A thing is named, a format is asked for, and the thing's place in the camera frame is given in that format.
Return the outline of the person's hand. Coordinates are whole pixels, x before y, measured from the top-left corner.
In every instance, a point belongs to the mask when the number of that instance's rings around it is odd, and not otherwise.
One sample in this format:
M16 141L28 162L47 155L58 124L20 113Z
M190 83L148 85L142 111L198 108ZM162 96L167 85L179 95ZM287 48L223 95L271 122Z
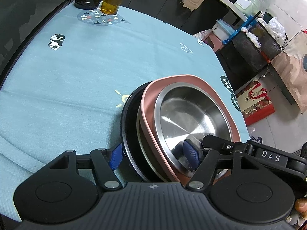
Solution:
M307 220L307 202L306 197L298 199L295 202L294 209L286 219L286 222L294 229L306 229Z

